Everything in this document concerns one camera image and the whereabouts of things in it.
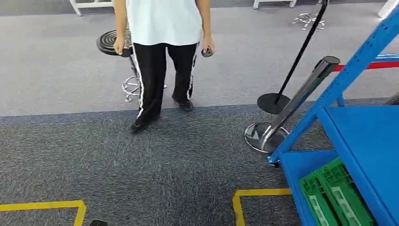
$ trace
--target blue shelf tray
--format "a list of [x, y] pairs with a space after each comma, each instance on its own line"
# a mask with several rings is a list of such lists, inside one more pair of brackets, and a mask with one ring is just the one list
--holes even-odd
[[309, 206], [298, 181], [338, 157], [335, 150], [289, 151], [281, 154], [281, 165], [287, 178], [302, 225], [315, 226]]
[[380, 225], [399, 225], [399, 106], [328, 107], [317, 113]]

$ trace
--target green plastic crate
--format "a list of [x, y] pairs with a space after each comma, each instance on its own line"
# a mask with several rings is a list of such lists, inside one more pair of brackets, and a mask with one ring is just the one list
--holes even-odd
[[345, 166], [339, 158], [315, 171], [344, 226], [376, 225]]
[[313, 172], [299, 180], [299, 186], [319, 226], [338, 226], [339, 220], [329, 203], [326, 192]]

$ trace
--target white stripe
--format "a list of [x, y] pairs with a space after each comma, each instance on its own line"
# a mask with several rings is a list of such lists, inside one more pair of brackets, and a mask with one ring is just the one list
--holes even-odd
[[198, 42], [197, 45], [195, 46], [194, 56], [192, 57], [192, 62], [191, 62], [192, 69], [191, 69], [191, 76], [190, 76], [190, 84], [189, 84], [188, 90], [187, 90], [187, 100], [190, 100], [190, 90], [192, 89], [192, 81], [194, 79], [193, 72], [194, 72], [195, 64], [197, 63], [197, 49], [198, 49], [199, 44], [200, 43]]
[[136, 70], [137, 70], [137, 76], [139, 79], [139, 85], [140, 85], [140, 99], [139, 99], [139, 113], [137, 115], [137, 118], [140, 117], [140, 115], [143, 113], [144, 108], [143, 108], [143, 102], [144, 102], [144, 84], [143, 84], [143, 79], [141, 77], [141, 70], [140, 70], [140, 66], [138, 64], [138, 60], [137, 60], [137, 55], [136, 55], [136, 50], [135, 50], [135, 45], [132, 44], [132, 48], [133, 48], [133, 58], [134, 58], [134, 63], [136, 65]]

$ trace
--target person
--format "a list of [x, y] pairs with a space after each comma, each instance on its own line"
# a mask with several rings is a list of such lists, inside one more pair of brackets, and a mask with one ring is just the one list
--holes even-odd
[[117, 38], [114, 49], [122, 54], [127, 25], [140, 83], [139, 113], [132, 133], [145, 130], [160, 117], [166, 75], [166, 49], [175, 71], [172, 98], [186, 112], [194, 106], [192, 69], [197, 47], [215, 51], [210, 24], [210, 0], [114, 0]]

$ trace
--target caster wheel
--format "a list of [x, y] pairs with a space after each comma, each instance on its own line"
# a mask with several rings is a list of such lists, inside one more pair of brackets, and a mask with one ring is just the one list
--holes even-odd
[[279, 168], [280, 167], [280, 163], [278, 163], [278, 162], [271, 162], [271, 163], [269, 163], [269, 165], [274, 167], [274, 168]]
[[126, 103], [130, 103], [130, 102], [132, 102], [132, 98], [130, 98], [130, 97], [126, 97], [126, 99], [125, 99], [125, 102], [126, 102]]

